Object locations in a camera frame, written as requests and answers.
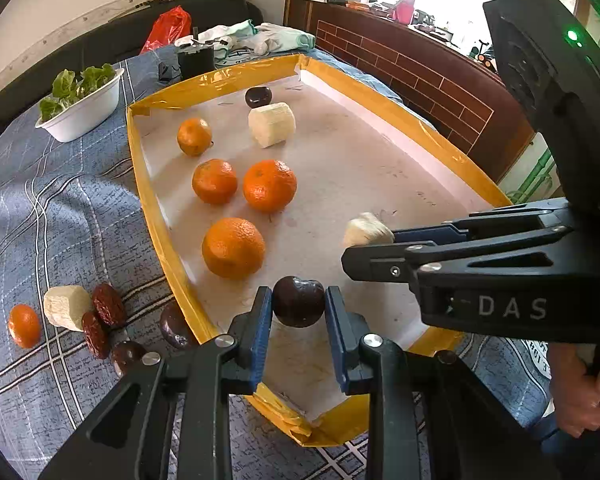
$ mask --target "green leaves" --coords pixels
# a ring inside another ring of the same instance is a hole
[[[82,76],[84,94],[89,95],[111,81],[116,76],[116,71],[109,63],[105,63],[102,68],[90,66],[80,72],[80,75]]]
[[[62,105],[53,97],[45,97],[40,101],[40,120],[46,123],[49,119],[54,118],[64,108]]]
[[[109,63],[105,63],[102,68],[85,68],[80,72],[80,76],[82,79],[76,81],[75,72],[67,69],[56,76],[51,86],[52,96],[40,101],[40,118],[43,123],[106,85],[115,78],[116,70]]]
[[[56,76],[51,86],[53,97],[57,97],[58,99],[67,97],[71,93],[72,88],[75,87],[74,79],[75,72],[67,69],[62,70]]]

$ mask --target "brick pattern wall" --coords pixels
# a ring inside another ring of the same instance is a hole
[[[344,28],[319,20],[316,45],[389,86],[465,153],[493,115],[492,108],[435,70]]]

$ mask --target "dark sofa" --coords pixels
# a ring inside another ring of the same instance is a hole
[[[140,53],[158,16],[180,5],[191,15],[192,26],[203,31],[216,25],[252,20],[262,23],[262,12],[246,0],[154,0],[70,41],[37,62],[0,91],[0,134],[20,113],[43,98],[58,72],[76,73],[88,66],[116,63]]]

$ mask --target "yellow border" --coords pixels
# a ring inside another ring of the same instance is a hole
[[[504,193],[482,170],[439,133],[375,90],[335,68],[301,54],[223,68],[164,88],[127,109],[129,148],[140,202],[155,251],[187,323],[200,342],[215,337],[218,330],[198,302],[180,257],[171,244],[167,225],[151,186],[134,117],[149,115],[152,108],[187,108],[238,90],[291,76],[299,70],[308,70],[402,131],[445,164],[491,205],[510,204]],[[429,328],[409,350],[433,355],[437,350],[453,348],[460,336],[460,333],[451,330]],[[256,393],[248,399],[260,413],[302,446],[336,446],[359,435],[368,425],[367,396],[349,397],[313,424],[286,406],[264,384],[260,384]]]

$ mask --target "tangerine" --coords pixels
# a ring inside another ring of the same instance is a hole
[[[234,168],[219,158],[200,164],[193,172],[193,191],[207,204],[226,204],[238,189]]]
[[[255,225],[243,218],[222,218],[202,240],[202,257],[208,269],[222,278],[241,280],[264,261],[265,244]]]
[[[242,192],[251,207],[265,213],[282,211],[298,188],[294,172],[280,160],[261,160],[244,175]]]
[[[186,155],[201,155],[211,146],[211,128],[199,117],[183,121],[178,128],[178,145]]]
[[[14,306],[7,327],[16,345],[21,348],[31,348],[40,340],[40,322],[36,311],[29,305]]]

